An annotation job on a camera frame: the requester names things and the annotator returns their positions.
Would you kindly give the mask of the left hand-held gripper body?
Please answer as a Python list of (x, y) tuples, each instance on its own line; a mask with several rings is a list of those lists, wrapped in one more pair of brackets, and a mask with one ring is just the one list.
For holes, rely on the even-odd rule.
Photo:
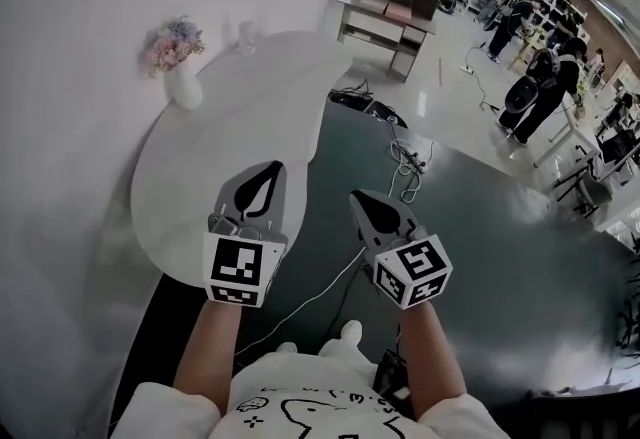
[(207, 298), (218, 303), (261, 307), (287, 250), (288, 238), (219, 214), (209, 217), (208, 227), (203, 246)]

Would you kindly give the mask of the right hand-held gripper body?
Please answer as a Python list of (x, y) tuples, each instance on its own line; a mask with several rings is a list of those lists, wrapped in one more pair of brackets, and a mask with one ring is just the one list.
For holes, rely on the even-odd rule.
[(436, 234), (402, 240), (373, 258), (373, 283), (406, 310), (443, 293), (453, 265)]

